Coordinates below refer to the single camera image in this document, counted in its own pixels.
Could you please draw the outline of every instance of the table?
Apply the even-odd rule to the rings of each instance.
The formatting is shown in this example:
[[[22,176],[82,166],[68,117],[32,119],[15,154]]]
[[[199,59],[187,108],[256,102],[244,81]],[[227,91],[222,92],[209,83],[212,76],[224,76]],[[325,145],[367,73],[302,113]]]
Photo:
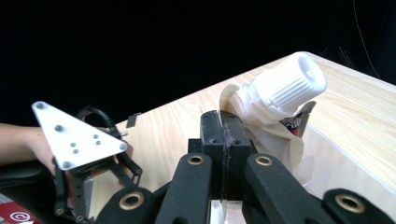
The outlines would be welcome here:
[[[317,104],[304,134],[299,181],[319,197],[326,189],[352,189],[396,220],[396,86],[306,54],[322,69],[328,87],[313,99]],[[127,120],[119,123],[143,169],[140,186],[154,191],[172,179],[189,138],[199,138],[201,115],[219,110],[219,96],[228,84],[249,83],[285,59],[152,109],[139,115],[132,128],[126,128]],[[94,216],[118,189],[110,172],[94,179]]]

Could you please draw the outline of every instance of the wooden tabletop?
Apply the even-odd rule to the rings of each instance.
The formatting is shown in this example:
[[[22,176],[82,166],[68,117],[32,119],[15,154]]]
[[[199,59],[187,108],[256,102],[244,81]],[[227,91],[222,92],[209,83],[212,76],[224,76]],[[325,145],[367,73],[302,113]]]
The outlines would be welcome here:
[[[312,53],[306,54],[322,69],[328,87],[313,99],[317,104],[306,130],[307,135],[316,135],[317,142],[310,140],[315,136],[305,138],[304,145],[322,147],[309,150],[329,148],[330,153],[337,150],[343,157],[341,160],[347,158],[352,161],[357,169],[372,178],[369,181],[376,182],[378,190],[385,191],[374,192],[373,195],[378,196],[370,197],[383,201],[380,197],[385,195],[388,200],[396,201],[396,86]],[[200,136],[201,115],[219,110],[219,96],[228,84],[242,86],[249,83],[255,75],[274,68],[285,58],[141,114],[132,128],[126,128],[127,120],[119,123],[119,129],[129,133],[124,140],[134,146],[133,160],[143,169],[140,186],[154,191],[172,179],[178,160],[187,153],[189,139]],[[340,174],[353,175],[347,171]],[[94,216],[118,189],[118,181],[110,172],[95,178],[92,197]],[[384,202],[377,206],[396,214],[394,204]]]

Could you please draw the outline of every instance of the white bottle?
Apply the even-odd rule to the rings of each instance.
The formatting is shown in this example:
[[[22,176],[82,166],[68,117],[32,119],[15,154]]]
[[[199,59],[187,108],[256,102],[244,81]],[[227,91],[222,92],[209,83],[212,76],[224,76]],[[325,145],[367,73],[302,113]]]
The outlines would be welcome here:
[[[304,143],[279,121],[292,117],[326,87],[318,65],[305,53],[295,52],[241,88],[228,85],[221,93],[219,109],[237,115],[258,151],[277,157],[294,174]]]

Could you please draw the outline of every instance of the thin white wire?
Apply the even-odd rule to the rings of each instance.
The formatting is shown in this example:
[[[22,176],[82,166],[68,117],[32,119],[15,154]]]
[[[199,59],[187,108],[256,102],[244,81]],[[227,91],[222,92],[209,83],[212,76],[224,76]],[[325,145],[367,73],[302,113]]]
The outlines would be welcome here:
[[[371,67],[373,68],[374,73],[376,74],[376,76],[382,80],[382,78],[379,76],[379,74],[375,71],[374,66],[371,62],[369,53],[367,52],[367,48],[366,45],[364,44],[364,40],[363,40],[363,35],[361,34],[361,28],[359,27],[359,23],[358,23],[358,16],[356,15],[356,7],[355,7],[355,0],[353,0],[353,12],[355,14],[355,21],[356,21],[356,26],[358,27],[358,31],[359,31],[359,35],[361,36],[361,43],[363,44],[364,47],[364,51],[366,52],[367,58],[369,60],[369,64],[371,65]]]

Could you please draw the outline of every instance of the white triangular plate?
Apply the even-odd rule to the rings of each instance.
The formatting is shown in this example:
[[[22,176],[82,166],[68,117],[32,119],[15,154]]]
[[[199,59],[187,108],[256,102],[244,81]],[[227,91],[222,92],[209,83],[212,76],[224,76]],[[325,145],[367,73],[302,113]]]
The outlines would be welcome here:
[[[32,109],[61,170],[98,161],[127,148],[121,140],[45,102],[35,102]]]

